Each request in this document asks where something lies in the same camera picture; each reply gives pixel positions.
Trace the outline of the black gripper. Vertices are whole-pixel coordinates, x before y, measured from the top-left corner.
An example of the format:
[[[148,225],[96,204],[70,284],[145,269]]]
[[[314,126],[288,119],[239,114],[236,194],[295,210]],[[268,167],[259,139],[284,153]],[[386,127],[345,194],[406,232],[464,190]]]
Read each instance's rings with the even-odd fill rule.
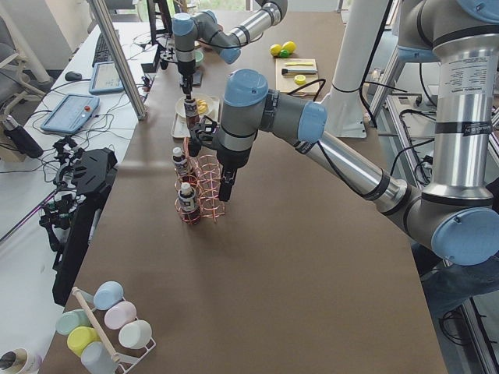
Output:
[[[248,160],[248,153],[219,153],[218,161],[222,166],[220,188],[218,198],[220,201],[228,202],[235,184],[237,171],[243,168]]]
[[[193,76],[195,74],[195,61],[178,62],[178,71],[182,76],[182,91],[186,99],[192,99]]]

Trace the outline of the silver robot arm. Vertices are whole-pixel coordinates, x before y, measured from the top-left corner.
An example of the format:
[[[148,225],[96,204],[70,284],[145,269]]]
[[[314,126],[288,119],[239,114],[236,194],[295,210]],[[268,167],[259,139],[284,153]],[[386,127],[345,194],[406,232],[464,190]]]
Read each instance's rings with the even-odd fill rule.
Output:
[[[410,238],[452,263],[469,266],[498,251],[498,215],[486,189],[493,126],[493,77],[498,63],[495,1],[409,1],[402,6],[398,44],[431,51],[440,61],[430,184],[416,189],[391,177],[325,132],[327,110],[280,94],[252,69],[233,72],[216,133],[222,166],[218,197],[229,199],[259,131],[287,143],[317,144],[330,168]]]
[[[172,32],[175,42],[177,68],[182,76],[181,88],[191,98],[193,75],[196,71],[195,42],[202,40],[227,64],[234,63],[241,49],[252,43],[266,30],[278,25],[288,10],[286,1],[259,1],[260,9],[229,32],[218,25],[215,14],[201,11],[191,16],[178,13],[172,18]]]

